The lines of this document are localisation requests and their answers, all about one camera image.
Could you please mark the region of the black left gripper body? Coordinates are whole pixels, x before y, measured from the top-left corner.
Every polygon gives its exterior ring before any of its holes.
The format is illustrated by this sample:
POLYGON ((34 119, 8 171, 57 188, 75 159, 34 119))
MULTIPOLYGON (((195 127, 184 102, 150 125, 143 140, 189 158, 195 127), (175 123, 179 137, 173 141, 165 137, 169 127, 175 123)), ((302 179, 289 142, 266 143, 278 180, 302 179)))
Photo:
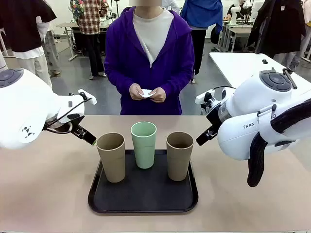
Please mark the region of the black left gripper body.
POLYGON ((76 120, 72 120, 63 125, 59 125, 57 128, 50 128, 50 132, 56 134, 72 133, 79 135, 81 133, 81 127, 76 120))

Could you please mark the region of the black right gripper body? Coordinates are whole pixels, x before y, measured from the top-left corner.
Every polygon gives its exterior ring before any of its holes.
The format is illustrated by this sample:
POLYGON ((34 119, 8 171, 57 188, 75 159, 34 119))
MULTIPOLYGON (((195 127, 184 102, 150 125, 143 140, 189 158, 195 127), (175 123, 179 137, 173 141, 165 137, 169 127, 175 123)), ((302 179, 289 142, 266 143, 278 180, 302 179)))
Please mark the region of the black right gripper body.
POLYGON ((212 132, 217 132, 219 127, 221 126, 222 122, 220 120, 220 117, 218 115, 218 111, 220 108, 221 104, 220 103, 213 103, 208 106, 208 114, 206 118, 209 120, 211 123, 211 126, 208 128, 209 131, 212 132))

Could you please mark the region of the person's left hand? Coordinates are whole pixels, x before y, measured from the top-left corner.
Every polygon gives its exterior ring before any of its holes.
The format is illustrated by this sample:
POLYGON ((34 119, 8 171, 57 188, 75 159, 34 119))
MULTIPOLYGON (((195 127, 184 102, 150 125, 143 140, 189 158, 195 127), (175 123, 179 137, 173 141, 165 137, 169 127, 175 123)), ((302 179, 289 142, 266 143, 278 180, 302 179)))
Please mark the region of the person's left hand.
POLYGON ((166 100, 166 92, 163 88, 158 87, 149 93, 150 99, 156 103, 163 103, 166 100))

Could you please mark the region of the person's right hand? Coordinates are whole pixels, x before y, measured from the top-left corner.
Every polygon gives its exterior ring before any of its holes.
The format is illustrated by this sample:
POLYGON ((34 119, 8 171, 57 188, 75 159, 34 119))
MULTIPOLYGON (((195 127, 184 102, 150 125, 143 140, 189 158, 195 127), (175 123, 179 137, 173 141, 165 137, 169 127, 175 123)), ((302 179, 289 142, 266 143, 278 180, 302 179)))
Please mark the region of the person's right hand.
POLYGON ((144 93, 141 87, 137 83, 131 84, 129 88, 130 96, 133 100, 142 100, 144 99, 144 93))

